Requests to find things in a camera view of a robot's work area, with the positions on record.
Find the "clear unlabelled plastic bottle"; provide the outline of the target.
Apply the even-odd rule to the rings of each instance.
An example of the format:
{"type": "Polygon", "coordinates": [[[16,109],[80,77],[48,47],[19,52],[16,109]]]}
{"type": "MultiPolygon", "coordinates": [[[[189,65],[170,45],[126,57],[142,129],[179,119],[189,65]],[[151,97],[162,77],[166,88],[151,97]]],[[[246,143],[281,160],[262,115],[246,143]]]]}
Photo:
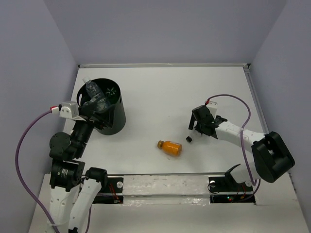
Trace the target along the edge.
{"type": "Polygon", "coordinates": [[[86,101],[83,106],[93,105],[95,111],[100,112],[108,108],[111,104],[104,95],[99,86],[89,78],[83,78],[86,85],[86,92],[90,100],[86,101]]]}

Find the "green plastic bottle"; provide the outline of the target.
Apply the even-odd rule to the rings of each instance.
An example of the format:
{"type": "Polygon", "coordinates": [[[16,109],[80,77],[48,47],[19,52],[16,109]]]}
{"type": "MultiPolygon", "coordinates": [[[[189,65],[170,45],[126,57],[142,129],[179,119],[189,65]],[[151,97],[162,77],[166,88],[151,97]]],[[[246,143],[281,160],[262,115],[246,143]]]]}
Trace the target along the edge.
{"type": "Polygon", "coordinates": [[[120,96],[120,91],[116,87],[108,87],[105,91],[105,96],[109,99],[118,99],[120,96]]]}

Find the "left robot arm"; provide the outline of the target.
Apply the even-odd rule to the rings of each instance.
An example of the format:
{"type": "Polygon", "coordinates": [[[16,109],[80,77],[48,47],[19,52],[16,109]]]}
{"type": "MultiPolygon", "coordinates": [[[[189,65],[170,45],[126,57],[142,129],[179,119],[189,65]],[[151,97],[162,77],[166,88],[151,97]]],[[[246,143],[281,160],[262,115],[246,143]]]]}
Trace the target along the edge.
{"type": "Polygon", "coordinates": [[[112,128],[115,105],[97,109],[97,104],[79,106],[76,102],[64,102],[51,107],[51,113],[73,120],[70,134],[59,132],[50,139],[52,170],[50,177],[51,199],[48,233],[80,233],[85,218],[99,194],[108,191],[109,203],[119,201],[107,171],[91,167],[84,170],[82,157],[91,133],[95,128],[112,128]]]}

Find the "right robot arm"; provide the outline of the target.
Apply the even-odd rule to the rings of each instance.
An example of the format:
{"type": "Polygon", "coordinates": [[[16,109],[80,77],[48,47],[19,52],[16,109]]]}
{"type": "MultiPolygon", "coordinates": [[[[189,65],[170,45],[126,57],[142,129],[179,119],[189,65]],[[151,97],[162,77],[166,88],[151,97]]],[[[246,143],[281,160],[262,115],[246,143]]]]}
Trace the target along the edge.
{"type": "Polygon", "coordinates": [[[282,137],[276,132],[268,134],[242,129],[227,119],[215,115],[215,110],[201,105],[191,112],[189,130],[229,142],[251,153],[253,161],[244,161],[226,171],[224,185],[228,190],[237,189],[242,183],[264,180],[274,183],[294,165],[282,137]]]}

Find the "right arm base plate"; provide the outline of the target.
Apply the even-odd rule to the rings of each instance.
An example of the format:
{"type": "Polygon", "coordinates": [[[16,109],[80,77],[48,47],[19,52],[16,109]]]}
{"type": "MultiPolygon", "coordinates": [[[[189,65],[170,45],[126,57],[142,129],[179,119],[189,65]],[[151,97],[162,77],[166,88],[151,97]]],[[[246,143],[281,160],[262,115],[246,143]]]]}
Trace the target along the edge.
{"type": "Polygon", "coordinates": [[[209,177],[207,189],[210,192],[211,204],[256,203],[252,195],[253,187],[230,181],[225,176],[209,177]]]}

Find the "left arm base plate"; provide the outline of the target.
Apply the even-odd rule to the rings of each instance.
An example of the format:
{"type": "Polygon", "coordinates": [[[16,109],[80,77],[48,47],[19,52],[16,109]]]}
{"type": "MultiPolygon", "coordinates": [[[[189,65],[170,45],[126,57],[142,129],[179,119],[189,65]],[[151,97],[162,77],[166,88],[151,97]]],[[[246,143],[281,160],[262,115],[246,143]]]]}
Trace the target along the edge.
{"type": "Polygon", "coordinates": [[[96,195],[93,204],[123,204],[123,177],[108,176],[107,185],[96,195]]]}

